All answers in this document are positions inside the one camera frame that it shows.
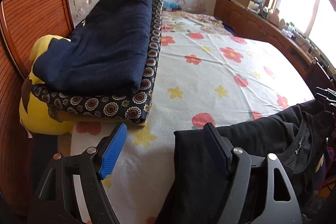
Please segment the lavender cloth on counter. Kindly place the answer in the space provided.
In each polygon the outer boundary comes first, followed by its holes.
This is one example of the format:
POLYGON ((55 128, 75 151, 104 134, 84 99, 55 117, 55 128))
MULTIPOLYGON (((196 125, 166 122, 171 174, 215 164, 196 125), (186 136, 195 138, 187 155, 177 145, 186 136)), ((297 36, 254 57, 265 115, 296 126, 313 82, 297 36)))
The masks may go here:
POLYGON ((288 31, 288 30, 285 30, 285 29, 282 29, 281 32, 288 38, 291 38, 292 35, 293 35, 291 31, 288 31))

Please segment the black printed t-shirt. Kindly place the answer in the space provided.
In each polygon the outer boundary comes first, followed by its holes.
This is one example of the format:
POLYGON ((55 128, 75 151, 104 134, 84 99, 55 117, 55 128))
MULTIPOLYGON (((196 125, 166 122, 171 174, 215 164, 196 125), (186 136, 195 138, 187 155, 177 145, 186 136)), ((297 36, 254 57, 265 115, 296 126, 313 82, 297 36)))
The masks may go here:
POLYGON ((335 129, 313 100, 254 121, 176 131, 175 179, 157 223, 301 223, 335 129))

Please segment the yellow plush toy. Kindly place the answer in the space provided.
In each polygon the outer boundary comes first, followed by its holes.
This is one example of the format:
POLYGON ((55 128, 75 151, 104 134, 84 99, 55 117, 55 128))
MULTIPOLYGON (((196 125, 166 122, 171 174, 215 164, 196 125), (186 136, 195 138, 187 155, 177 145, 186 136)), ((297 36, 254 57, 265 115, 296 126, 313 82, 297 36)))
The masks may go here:
POLYGON ((21 89, 21 100, 19 103, 19 118, 21 125, 29 133, 62 135, 70 133, 74 124, 72 122, 58 122, 49 116, 48 106, 37 99, 32 93, 34 85, 42 84, 40 80, 30 71, 21 89))

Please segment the wooden cabinet counter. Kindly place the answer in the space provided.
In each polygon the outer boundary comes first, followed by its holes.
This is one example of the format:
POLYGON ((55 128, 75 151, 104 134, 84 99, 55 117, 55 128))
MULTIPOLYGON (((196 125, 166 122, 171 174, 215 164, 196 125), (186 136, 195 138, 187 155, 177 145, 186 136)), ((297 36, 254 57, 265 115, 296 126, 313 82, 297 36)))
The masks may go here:
POLYGON ((231 26, 241 38, 272 44, 291 62, 303 79, 315 84, 330 81, 316 58, 261 16, 229 0, 216 0, 214 16, 231 26))

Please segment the patterned medallion folded quilt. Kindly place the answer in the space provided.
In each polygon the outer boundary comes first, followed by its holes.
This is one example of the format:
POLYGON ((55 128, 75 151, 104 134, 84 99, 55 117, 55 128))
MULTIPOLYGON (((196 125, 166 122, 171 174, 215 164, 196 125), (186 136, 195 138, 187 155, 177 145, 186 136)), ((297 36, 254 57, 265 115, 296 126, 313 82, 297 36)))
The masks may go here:
POLYGON ((151 109, 161 50, 163 2, 153 0, 149 47, 139 90, 131 96, 68 96, 46 84, 34 82, 30 102, 43 107, 47 118, 57 122, 130 121, 144 126, 151 109))

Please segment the cardboard box on counter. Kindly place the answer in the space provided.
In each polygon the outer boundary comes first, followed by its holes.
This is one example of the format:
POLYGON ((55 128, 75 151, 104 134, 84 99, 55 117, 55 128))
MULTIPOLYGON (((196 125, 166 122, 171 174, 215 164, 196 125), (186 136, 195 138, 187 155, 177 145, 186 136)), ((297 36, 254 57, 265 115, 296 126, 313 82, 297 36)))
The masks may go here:
POLYGON ((257 10, 259 8, 259 4, 253 0, 233 0, 233 1, 247 9, 257 10))

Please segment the blue tissue pack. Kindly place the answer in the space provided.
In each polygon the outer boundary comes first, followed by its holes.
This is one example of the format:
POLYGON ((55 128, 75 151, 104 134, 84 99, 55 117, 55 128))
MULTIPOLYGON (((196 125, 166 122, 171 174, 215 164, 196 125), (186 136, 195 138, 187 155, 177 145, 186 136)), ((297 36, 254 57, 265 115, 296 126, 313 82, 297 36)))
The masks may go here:
POLYGON ((171 3, 168 1, 164 1, 164 0, 162 0, 162 3, 163 3, 163 8, 162 8, 163 11, 181 11, 182 10, 180 5, 177 3, 171 3))

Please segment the pink bottle on counter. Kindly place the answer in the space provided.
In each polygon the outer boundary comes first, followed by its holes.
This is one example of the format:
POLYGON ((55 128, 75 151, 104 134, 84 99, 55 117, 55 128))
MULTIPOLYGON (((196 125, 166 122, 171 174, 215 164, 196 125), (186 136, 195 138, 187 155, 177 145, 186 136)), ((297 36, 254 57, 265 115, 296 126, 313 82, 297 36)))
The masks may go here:
POLYGON ((269 15, 269 21, 276 27, 278 27, 280 23, 279 14, 280 14, 279 9, 274 9, 269 15))

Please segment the large rose floral blanket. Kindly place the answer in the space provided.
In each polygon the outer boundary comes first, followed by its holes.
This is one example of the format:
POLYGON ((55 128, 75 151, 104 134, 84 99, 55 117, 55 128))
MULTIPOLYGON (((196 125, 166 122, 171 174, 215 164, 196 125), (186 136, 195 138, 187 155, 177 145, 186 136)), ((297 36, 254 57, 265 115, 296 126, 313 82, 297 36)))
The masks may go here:
POLYGON ((192 14, 184 11, 164 11, 162 32, 208 33, 232 35, 221 20, 206 14, 192 14))

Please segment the white flower print bedsheet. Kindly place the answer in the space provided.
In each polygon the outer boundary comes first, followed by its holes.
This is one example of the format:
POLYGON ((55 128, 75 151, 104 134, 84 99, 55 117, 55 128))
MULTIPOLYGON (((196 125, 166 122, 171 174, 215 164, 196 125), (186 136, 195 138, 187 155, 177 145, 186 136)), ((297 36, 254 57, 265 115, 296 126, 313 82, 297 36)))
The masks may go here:
POLYGON ((153 223, 174 180, 174 132, 267 117, 313 94, 266 42, 167 32, 162 37, 145 127, 127 126, 113 172, 102 182, 121 223, 153 223))

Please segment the navy blue folded blanket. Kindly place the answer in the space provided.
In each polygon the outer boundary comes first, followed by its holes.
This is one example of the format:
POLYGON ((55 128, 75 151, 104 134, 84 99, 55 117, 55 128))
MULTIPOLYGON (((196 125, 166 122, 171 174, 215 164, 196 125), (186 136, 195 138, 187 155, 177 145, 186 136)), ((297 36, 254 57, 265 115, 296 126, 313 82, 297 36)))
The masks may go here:
POLYGON ((131 96, 150 42, 153 0, 99 0, 69 39, 52 39, 33 73, 76 96, 131 96))

